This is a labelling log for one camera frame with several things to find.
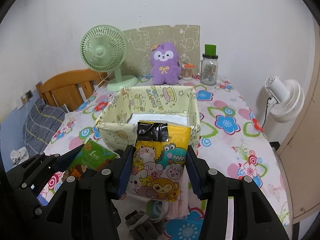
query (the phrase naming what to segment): cartoon crocodile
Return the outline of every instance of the cartoon crocodile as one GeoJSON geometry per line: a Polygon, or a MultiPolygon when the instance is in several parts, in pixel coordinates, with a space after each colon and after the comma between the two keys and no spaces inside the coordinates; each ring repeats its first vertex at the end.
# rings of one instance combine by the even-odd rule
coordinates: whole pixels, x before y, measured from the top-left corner
{"type": "Polygon", "coordinates": [[[176,147],[174,143],[170,143],[169,145],[163,146],[163,151],[155,162],[161,164],[163,168],[171,163],[180,163],[181,165],[184,165],[186,156],[187,151],[185,149],[176,147]]]}

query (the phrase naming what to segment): gray plaid fabric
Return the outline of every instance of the gray plaid fabric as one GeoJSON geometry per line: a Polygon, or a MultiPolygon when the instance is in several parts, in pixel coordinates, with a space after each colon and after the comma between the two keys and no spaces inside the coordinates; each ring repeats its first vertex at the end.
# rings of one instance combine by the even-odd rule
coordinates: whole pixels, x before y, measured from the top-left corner
{"type": "Polygon", "coordinates": [[[42,98],[36,101],[28,114],[27,131],[26,124],[22,130],[23,140],[30,157],[44,151],[62,124],[65,114],[66,111],[63,108],[46,106],[42,98]]]}

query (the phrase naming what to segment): green cap on jar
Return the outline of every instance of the green cap on jar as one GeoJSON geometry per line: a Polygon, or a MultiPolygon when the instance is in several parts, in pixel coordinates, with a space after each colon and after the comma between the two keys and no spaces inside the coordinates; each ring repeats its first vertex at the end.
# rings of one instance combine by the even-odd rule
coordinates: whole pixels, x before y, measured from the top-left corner
{"type": "Polygon", "coordinates": [[[216,55],[217,52],[217,46],[216,45],[211,45],[211,44],[205,44],[204,45],[204,54],[206,56],[213,57],[216,55]]]}

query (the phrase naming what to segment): embroidered bow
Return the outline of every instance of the embroidered bow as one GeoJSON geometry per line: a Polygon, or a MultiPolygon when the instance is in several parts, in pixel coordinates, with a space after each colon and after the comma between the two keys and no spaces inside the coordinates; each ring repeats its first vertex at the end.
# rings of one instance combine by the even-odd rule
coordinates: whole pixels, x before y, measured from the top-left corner
{"type": "Polygon", "coordinates": [[[160,70],[162,70],[161,74],[167,74],[167,70],[169,69],[169,66],[166,67],[159,67],[160,70]]]}

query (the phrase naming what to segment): floral tablecloth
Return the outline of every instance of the floral tablecloth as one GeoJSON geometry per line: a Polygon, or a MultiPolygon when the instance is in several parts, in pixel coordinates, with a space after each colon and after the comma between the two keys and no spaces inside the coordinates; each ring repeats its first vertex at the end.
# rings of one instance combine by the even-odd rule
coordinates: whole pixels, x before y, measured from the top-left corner
{"type": "MultiPolygon", "coordinates": [[[[140,77],[137,85],[150,85],[150,77],[140,77]]],[[[180,85],[194,86],[201,119],[201,138],[197,156],[225,176],[241,179],[250,176],[261,188],[282,224],[289,224],[289,210],[283,180],[275,155],[254,114],[228,80],[205,86],[199,77],[180,80],[180,85]]],[[[112,100],[114,92],[100,89],[78,110],[68,114],[45,149],[45,154],[66,153],[92,138],[104,145],[95,119],[112,100]]],[[[38,197],[46,204],[58,190],[62,173],[55,174],[38,197]]],[[[171,240],[197,239],[201,230],[206,201],[200,201],[189,185],[190,215],[184,220],[170,220],[165,237],[171,240]]],[[[227,239],[232,238],[233,199],[229,198],[227,239]]]]}

